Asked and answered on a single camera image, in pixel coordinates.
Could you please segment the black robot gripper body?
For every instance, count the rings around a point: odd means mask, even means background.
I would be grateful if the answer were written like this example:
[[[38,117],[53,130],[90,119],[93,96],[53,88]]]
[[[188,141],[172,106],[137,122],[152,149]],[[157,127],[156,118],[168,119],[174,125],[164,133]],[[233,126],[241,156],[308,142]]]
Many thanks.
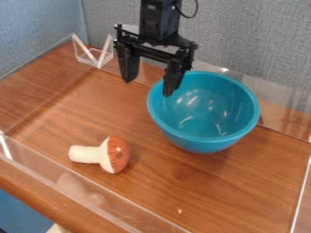
[[[192,63],[197,44],[182,38],[177,33],[164,39],[153,39],[138,34],[136,25],[114,25],[114,51],[120,64],[138,64],[140,57],[166,63],[176,58],[185,64]]]

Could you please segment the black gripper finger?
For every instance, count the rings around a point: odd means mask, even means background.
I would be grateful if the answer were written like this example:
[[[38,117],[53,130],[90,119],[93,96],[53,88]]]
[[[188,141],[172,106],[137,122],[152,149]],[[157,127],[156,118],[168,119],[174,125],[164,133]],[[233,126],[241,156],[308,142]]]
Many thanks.
[[[182,76],[186,70],[192,68],[192,58],[184,49],[178,49],[168,62],[164,75],[162,95],[170,96],[180,87]]]
[[[114,48],[121,78],[128,83],[137,77],[140,56],[137,55],[134,48],[121,42],[116,42]]]

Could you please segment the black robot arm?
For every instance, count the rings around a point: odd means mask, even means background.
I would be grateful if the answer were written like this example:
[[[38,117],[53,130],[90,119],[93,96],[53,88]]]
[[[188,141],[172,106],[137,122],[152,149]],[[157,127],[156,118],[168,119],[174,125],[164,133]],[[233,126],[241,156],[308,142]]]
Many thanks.
[[[180,87],[197,50],[197,44],[178,35],[180,17],[193,18],[197,10],[185,15],[181,6],[182,0],[141,0],[140,24],[114,25],[114,51],[122,80],[128,83],[136,79],[141,57],[164,63],[164,96],[170,96]]]

